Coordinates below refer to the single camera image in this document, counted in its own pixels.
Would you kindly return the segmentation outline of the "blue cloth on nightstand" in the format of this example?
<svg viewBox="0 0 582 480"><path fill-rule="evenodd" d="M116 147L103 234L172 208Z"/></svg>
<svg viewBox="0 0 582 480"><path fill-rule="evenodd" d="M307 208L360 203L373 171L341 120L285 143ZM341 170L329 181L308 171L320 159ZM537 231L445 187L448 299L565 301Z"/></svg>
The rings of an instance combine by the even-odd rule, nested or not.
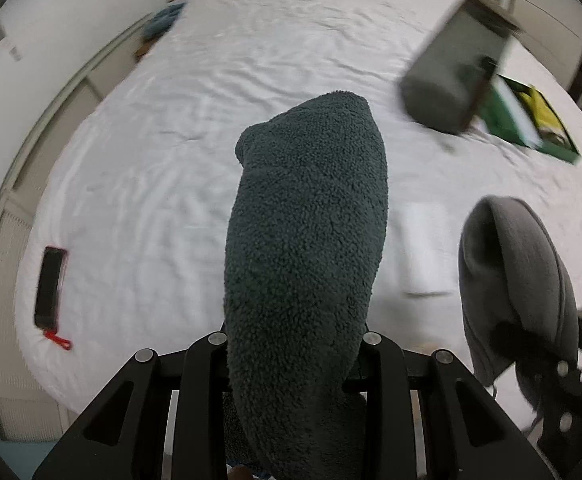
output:
<svg viewBox="0 0 582 480"><path fill-rule="evenodd" d="M172 27L172 25L177 21L179 15L186 4L175 3L166 6L155 13L149 21L146 22L142 29L142 39L144 41L150 41L156 38L160 38Z"/></svg>

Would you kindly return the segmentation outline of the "white bed duvet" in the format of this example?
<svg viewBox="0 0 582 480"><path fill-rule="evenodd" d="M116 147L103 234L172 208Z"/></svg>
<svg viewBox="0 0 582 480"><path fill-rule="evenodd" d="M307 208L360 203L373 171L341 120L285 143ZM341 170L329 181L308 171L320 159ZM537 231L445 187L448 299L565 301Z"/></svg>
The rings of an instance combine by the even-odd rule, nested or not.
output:
<svg viewBox="0 0 582 480"><path fill-rule="evenodd" d="M77 128L36 211L16 282L18 343L36 381L82 411L131 355L167 353L217 330L240 134L314 96L363 96L385 142L390 217L446 210L454 255L485 195L538 213L582 306L582 112L517 42L504 73L532 84L580 151L575 165L488 134L412 122L398 81L461 0L189 0L176 24ZM34 324L44 248L68 252L59 334Z"/></svg>

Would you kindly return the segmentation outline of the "wooden nightstand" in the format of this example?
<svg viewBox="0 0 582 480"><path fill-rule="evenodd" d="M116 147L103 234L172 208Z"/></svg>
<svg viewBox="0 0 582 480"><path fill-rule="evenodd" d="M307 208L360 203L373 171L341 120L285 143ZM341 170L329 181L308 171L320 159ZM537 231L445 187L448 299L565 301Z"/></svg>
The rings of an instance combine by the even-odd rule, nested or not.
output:
<svg viewBox="0 0 582 480"><path fill-rule="evenodd" d="M144 58L150 52L158 40L160 40L160 38L152 38L150 40L143 41L142 45L134 51L134 60L139 63L142 58Z"/></svg>

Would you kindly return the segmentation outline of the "radiator cover panel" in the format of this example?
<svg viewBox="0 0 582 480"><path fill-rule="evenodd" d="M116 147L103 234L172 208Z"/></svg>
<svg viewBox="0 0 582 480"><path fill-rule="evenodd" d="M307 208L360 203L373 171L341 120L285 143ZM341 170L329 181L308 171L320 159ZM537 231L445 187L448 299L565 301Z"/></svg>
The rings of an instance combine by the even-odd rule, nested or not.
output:
<svg viewBox="0 0 582 480"><path fill-rule="evenodd" d="M136 65L146 16L123 30L70 78L39 116L0 186L0 440L56 440L70 411L38 384L22 357L15 281L50 170L75 129Z"/></svg>

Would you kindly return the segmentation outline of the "dark teal towel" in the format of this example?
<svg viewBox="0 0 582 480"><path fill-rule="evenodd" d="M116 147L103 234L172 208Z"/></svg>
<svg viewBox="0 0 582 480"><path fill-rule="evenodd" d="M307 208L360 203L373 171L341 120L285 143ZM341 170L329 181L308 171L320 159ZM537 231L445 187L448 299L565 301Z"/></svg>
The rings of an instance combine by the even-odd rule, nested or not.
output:
<svg viewBox="0 0 582 480"><path fill-rule="evenodd" d="M226 456L277 479L351 479L345 389L385 242L387 162L368 102L317 96L243 131L228 224Z"/></svg>

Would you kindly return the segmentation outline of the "green tray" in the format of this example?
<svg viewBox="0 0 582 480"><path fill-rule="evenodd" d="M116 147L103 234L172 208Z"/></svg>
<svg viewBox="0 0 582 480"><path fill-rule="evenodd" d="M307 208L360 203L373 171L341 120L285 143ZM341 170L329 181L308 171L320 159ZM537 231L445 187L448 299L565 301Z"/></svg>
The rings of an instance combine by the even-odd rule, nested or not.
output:
<svg viewBox="0 0 582 480"><path fill-rule="evenodd" d="M534 86L498 75L480 109L488 131L501 140L575 164L578 148L545 96Z"/></svg>

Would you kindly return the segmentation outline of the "yellow sock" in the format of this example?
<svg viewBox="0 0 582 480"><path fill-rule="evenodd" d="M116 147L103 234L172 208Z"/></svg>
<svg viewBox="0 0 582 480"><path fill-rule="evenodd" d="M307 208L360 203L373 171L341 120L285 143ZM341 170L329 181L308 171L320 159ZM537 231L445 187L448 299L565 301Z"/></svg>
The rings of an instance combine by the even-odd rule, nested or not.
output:
<svg viewBox="0 0 582 480"><path fill-rule="evenodd" d="M541 139L553 144L568 146L568 136L560 118L556 116L545 97L535 87L527 87L518 92L516 96L528 108L530 118L532 118Z"/></svg>

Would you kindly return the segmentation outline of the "grey cloth face mask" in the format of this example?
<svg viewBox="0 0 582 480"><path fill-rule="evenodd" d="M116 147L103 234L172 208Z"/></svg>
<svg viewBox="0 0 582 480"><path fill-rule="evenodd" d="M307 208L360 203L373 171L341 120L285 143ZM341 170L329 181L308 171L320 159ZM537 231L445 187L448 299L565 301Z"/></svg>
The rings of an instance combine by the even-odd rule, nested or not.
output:
<svg viewBox="0 0 582 480"><path fill-rule="evenodd" d="M514 364L498 358L490 334L512 322L567 352L578 350L576 301L568 270L540 218L524 200L489 195L466 218L459 243L464 336L485 386Z"/></svg>

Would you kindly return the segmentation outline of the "dark grey lidded pitcher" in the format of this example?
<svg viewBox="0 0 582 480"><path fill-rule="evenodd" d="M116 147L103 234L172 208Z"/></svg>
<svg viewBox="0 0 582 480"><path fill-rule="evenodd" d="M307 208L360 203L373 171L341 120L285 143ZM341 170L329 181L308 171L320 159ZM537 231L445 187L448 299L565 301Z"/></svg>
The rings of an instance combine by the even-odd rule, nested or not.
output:
<svg viewBox="0 0 582 480"><path fill-rule="evenodd" d="M462 133L519 29L492 0L462 0L402 76L399 90L406 112L430 129Z"/></svg>

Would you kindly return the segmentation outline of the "black smartphone red case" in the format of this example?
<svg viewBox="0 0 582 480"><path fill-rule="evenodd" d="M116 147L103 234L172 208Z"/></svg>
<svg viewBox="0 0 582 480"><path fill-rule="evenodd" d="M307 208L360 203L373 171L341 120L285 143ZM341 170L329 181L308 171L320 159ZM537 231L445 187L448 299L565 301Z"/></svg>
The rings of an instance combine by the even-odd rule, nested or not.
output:
<svg viewBox="0 0 582 480"><path fill-rule="evenodd" d="M47 246L42 255L35 298L34 324L44 338L70 351L73 344L59 334L59 307L68 252Z"/></svg>

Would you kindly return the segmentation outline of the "white cloth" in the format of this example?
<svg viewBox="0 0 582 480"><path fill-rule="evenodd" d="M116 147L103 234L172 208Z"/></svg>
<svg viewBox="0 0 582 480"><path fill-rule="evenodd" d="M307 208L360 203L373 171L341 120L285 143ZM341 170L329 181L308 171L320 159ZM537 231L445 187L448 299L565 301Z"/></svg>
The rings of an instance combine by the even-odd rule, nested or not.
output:
<svg viewBox="0 0 582 480"><path fill-rule="evenodd" d="M397 209L404 291L440 296L456 288L454 252L446 210L436 203L404 203Z"/></svg>

